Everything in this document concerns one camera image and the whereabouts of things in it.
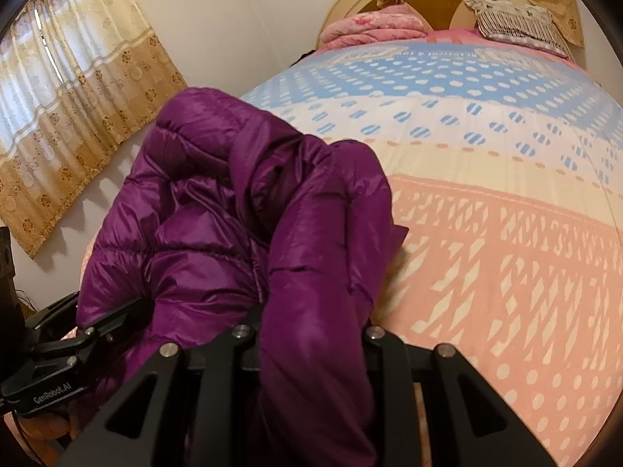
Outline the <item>folded pink blanket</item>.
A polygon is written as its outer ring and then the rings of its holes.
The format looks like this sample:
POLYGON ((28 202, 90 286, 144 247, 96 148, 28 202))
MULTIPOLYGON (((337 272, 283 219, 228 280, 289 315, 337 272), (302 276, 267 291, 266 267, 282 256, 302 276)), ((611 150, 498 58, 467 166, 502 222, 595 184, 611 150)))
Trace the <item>folded pink blanket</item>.
POLYGON ((319 36, 320 51, 344 49, 384 41, 427 37, 432 28, 407 4, 391 5, 339 19, 328 24, 319 36))

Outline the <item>beige side window curtain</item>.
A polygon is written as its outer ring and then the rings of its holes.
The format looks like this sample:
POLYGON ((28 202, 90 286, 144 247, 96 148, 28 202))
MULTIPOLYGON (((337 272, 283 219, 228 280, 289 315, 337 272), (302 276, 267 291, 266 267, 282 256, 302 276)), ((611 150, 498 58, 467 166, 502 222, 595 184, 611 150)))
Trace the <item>beige side window curtain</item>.
POLYGON ((136 0, 28 0, 1 40, 1 220, 36 256, 187 83, 136 0))

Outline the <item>purple puffer jacket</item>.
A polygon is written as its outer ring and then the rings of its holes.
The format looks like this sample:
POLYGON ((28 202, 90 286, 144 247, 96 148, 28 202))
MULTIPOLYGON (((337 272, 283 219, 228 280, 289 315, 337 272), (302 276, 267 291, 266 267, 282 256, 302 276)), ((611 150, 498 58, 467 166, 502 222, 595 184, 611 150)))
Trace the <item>purple puffer jacket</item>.
POLYGON ((361 332, 405 239, 375 153, 327 144, 213 89, 160 110, 95 239, 77 321, 138 297, 150 325, 101 378, 110 400, 165 342, 260 329, 260 405, 310 466, 371 466, 373 397, 361 332))

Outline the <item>pink blue dotted bedspread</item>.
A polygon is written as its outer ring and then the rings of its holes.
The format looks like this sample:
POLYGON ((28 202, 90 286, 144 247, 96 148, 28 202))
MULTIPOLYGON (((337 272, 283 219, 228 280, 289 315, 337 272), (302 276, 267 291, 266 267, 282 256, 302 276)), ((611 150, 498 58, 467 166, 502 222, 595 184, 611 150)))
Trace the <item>pink blue dotted bedspread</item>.
POLYGON ((467 32, 321 53, 238 99, 375 153, 407 233, 370 318, 457 346, 574 465, 622 391, 619 104, 467 32))

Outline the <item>grey patterned pillow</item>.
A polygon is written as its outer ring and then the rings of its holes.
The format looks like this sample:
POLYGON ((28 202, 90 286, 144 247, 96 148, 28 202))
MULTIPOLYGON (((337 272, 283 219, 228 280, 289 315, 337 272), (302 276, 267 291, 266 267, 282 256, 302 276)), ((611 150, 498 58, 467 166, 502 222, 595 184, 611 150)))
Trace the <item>grey patterned pillow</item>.
POLYGON ((464 0, 476 18, 476 28, 487 39, 526 46, 569 59, 566 41, 544 7, 507 0, 464 0))

